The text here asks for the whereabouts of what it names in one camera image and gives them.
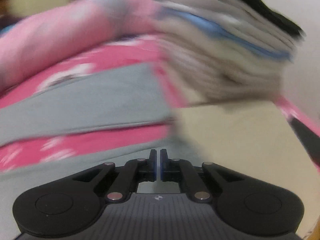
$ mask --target folded cloth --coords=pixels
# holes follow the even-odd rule
[[[235,64],[252,76],[278,76],[287,62],[259,57],[233,41],[210,39],[191,23],[178,17],[159,20],[156,22],[156,27],[166,34],[178,36],[179,39],[201,49],[211,57]]]
[[[171,65],[211,102],[246,97],[272,98],[279,92],[279,79],[266,80],[255,85],[242,84],[231,80],[212,65],[191,57],[185,49],[179,49],[178,45],[166,42],[164,49],[169,55]]]
[[[235,63],[208,56],[199,48],[192,46],[173,35],[164,35],[162,37],[161,44],[164,48],[170,47],[174,49],[177,53],[184,55],[186,59],[189,58],[191,62],[196,60],[197,62],[207,66],[205,68],[208,70],[206,71],[207,73],[210,74],[209,70],[214,69],[215,72],[220,72],[222,75],[227,76],[234,82],[256,86],[260,84],[274,84],[275,86],[278,86],[280,82],[280,75],[282,74],[281,69],[279,69],[278,73],[274,76],[254,76],[239,69]]]
[[[254,20],[249,23],[246,20],[235,18],[227,13],[217,13],[205,9],[192,8],[170,1],[164,2],[162,5],[166,8],[188,12],[207,20],[214,21],[227,32],[262,48],[268,50],[285,50],[289,51],[290,53],[295,51],[295,45],[292,43],[292,41],[287,40],[277,32],[271,33],[267,28],[265,28],[264,25],[259,26],[259,23]]]
[[[243,46],[244,48],[252,51],[253,53],[262,56],[262,57],[269,57],[274,60],[282,60],[282,59],[290,59],[290,53],[287,51],[277,51],[277,50],[266,50],[261,48],[255,44],[252,44],[244,39],[241,39],[223,29],[219,24],[216,22],[208,21],[204,18],[198,17],[196,15],[180,12],[174,9],[165,9],[165,15],[175,15],[181,17],[189,22],[191,22],[194,26],[199,28],[201,31],[206,33],[209,38],[215,39],[227,39],[234,41],[235,43]]]
[[[188,106],[196,106],[208,103],[208,99],[205,98],[205,96],[203,96],[195,88],[193,88],[188,82],[186,82],[180,73],[170,63],[163,63],[163,69],[168,75],[169,80],[185,98]]]
[[[241,0],[250,6],[252,9],[257,11],[260,15],[273,22],[283,31],[287,32],[292,37],[299,37],[303,33],[302,29],[294,22],[290,21],[283,15],[272,11],[266,6],[261,0]]]
[[[174,2],[192,8],[206,9],[218,13],[230,14],[237,19],[242,19],[258,27],[260,30],[268,31],[275,37],[284,37],[287,41],[294,44],[294,38],[284,32],[278,26],[268,21],[257,13],[250,6],[240,0],[163,0],[163,2]]]

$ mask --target metal pin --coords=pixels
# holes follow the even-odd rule
[[[196,199],[199,199],[199,200],[206,200],[210,197],[210,194],[205,191],[200,191],[195,194],[195,197]]]
[[[119,192],[111,192],[107,195],[110,200],[119,200],[123,197],[123,195]]]

